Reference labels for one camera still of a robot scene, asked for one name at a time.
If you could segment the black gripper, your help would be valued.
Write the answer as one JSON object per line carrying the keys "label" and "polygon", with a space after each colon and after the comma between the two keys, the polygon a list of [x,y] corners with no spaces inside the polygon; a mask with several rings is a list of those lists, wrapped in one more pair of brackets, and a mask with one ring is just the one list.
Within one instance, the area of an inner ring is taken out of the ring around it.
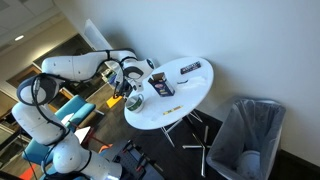
{"label": "black gripper", "polygon": [[132,91],[132,87],[128,81],[124,81],[120,84],[120,86],[117,88],[117,95],[126,97],[128,96]]}

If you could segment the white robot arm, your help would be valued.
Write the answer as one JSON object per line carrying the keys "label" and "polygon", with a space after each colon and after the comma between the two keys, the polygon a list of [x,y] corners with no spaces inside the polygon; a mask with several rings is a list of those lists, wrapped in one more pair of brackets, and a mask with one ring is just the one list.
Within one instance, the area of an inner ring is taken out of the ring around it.
{"label": "white robot arm", "polygon": [[18,86],[18,102],[11,113],[32,140],[41,145],[41,155],[28,158],[41,166],[53,165],[55,172],[46,173],[47,178],[60,180],[85,175],[92,180],[109,180],[121,177],[119,163],[83,148],[74,134],[75,127],[95,109],[93,104],[75,95],[64,100],[56,110],[51,108],[51,102],[59,96],[63,85],[91,80],[107,61],[120,66],[120,79],[135,90],[142,88],[142,81],[154,69],[150,59],[139,60],[131,49],[102,50],[77,56],[48,57],[42,62],[39,74]]}

